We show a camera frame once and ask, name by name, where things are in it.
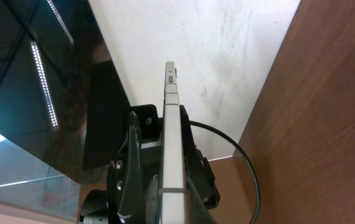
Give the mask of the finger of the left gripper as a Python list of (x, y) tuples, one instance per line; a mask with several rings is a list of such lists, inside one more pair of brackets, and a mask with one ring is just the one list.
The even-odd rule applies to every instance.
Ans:
[(199, 192), (195, 188), (195, 185), (191, 178), (185, 176), (186, 189), (185, 199), (187, 204), (187, 213), (190, 224), (217, 224), (212, 215), (206, 209)]
[(121, 158), (121, 168), (124, 178), (118, 216), (122, 223), (134, 223), (140, 215), (143, 201), (143, 172), (141, 169), (141, 129), (138, 116), (134, 111), (128, 113), (126, 138), (118, 151)]

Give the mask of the black Galaxy flip smartphone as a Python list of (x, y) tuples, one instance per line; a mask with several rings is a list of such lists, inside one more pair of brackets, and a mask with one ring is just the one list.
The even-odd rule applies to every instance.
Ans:
[(163, 161), (160, 222), (187, 223), (186, 173), (182, 149), (181, 114), (174, 62), (166, 62), (163, 109)]

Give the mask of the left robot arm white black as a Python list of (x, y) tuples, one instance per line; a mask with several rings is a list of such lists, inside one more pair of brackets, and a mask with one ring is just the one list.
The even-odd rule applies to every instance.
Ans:
[(164, 118), (155, 107), (133, 107), (125, 136), (112, 151), (105, 189), (91, 190), (80, 210), (82, 223), (215, 223), (218, 206), (215, 176), (194, 144), (183, 106), (171, 131), (181, 143), (180, 156), (167, 156)]

